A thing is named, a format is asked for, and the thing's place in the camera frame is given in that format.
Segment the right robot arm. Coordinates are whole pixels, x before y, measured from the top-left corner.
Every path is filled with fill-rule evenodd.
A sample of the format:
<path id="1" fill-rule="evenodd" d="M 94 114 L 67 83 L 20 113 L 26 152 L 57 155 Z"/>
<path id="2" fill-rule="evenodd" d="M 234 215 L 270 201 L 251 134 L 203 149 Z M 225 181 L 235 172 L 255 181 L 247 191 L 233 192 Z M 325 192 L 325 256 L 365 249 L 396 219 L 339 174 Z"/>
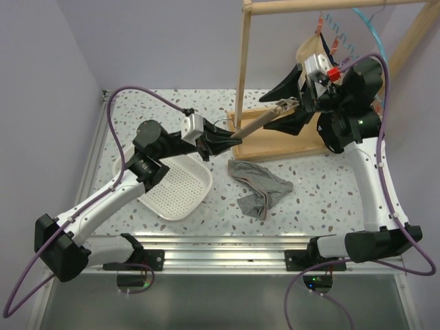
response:
<path id="1" fill-rule="evenodd" d="M 299 135 L 318 114 L 319 136 L 332 153 L 350 160 L 361 195 L 363 230 L 310 239 L 307 249 L 292 257 L 301 269 L 321 270 L 339 258 L 361 263 L 400 256 L 422 238 L 421 228 L 409 224 L 395 194 L 382 121 L 373 108 L 383 68 L 371 57 L 348 68 L 330 67 L 325 56 L 314 54 L 260 98 L 298 103 L 291 115 L 265 124 L 267 130 Z"/>

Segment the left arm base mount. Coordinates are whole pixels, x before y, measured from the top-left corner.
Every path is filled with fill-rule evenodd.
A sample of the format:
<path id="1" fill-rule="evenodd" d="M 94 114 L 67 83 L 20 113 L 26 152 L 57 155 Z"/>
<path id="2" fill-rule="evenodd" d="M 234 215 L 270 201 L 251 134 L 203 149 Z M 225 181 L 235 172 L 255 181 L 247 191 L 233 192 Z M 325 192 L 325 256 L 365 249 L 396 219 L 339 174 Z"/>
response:
<path id="1" fill-rule="evenodd" d="M 117 286 L 131 292 L 149 288 L 155 280 L 155 273 L 163 270 L 164 261 L 163 250 L 144 250 L 137 260 L 117 264 Z"/>

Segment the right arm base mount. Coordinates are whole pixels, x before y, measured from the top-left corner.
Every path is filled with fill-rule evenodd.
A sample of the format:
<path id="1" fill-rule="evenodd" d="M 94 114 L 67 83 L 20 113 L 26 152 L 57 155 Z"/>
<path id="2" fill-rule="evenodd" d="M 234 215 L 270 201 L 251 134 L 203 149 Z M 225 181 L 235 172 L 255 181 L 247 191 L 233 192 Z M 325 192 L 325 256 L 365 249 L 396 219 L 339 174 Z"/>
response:
<path id="1" fill-rule="evenodd" d="M 306 250 L 285 250 L 285 266 L 288 272 L 301 272 L 312 266 L 336 261 L 338 258 L 322 258 L 310 256 Z M 337 265 L 327 265 L 314 269 L 314 272 L 320 272 L 318 275 L 302 276 L 302 281 L 307 289 L 315 292 L 327 293 L 333 286 L 333 273 L 345 272 L 347 265 L 345 263 Z"/>

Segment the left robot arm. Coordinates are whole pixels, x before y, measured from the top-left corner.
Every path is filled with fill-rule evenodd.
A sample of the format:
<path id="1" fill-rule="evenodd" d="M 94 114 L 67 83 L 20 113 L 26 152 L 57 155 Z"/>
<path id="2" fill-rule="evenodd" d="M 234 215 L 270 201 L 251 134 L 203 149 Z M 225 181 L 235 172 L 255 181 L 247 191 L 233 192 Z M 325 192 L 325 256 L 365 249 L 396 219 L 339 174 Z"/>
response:
<path id="1" fill-rule="evenodd" d="M 170 168 L 163 160 L 198 153 L 204 161 L 242 140 L 200 115 L 184 118 L 178 132 L 169 133 L 155 120 L 142 122 L 133 139 L 134 154 L 122 160 L 120 172 L 98 192 L 72 209 L 36 220 L 34 251 L 61 282 L 77 277 L 86 267 L 120 263 L 135 270 L 143 261 L 142 246 L 130 234 L 120 234 L 108 249 L 89 247 L 89 237 L 123 206 L 158 185 Z"/>

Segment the grey striped underwear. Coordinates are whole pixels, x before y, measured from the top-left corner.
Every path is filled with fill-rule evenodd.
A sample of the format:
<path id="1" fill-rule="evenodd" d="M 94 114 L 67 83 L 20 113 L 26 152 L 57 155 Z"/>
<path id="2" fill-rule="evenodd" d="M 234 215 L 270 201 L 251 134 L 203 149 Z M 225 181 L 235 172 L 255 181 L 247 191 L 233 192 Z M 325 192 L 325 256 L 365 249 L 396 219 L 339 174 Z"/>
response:
<path id="1" fill-rule="evenodd" d="M 230 159 L 228 174 L 245 184 L 251 195 L 237 199 L 241 212 L 249 217 L 264 221 L 267 211 L 278 204 L 283 197 L 294 191 L 294 185 L 258 164 Z"/>

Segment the wooden clip hanger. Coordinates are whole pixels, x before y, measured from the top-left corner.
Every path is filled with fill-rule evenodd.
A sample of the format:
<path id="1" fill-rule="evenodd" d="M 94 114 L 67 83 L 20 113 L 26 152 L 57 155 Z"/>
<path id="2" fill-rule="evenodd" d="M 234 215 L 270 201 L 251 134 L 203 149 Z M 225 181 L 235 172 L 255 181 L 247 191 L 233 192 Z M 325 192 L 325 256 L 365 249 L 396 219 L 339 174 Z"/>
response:
<path id="1" fill-rule="evenodd" d="M 227 117 L 220 119 L 220 121 L 231 120 L 234 127 L 232 138 L 240 139 L 242 143 L 244 138 L 276 118 L 285 115 L 286 113 L 291 113 L 299 105 L 300 103 L 297 99 L 289 98 L 277 101 L 274 107 L 261 111 L 260 113 L 258 111 L 251 111 L 250 114 L 254 114 L 255 116 L 252 118 L 252 121 L 244 127 L 239 126 L 239 124 L 235 124 L 235 120 L 242 120 L 242 117 L 244 116 L 242 111 L 235 111 L 231 118 Z"/>

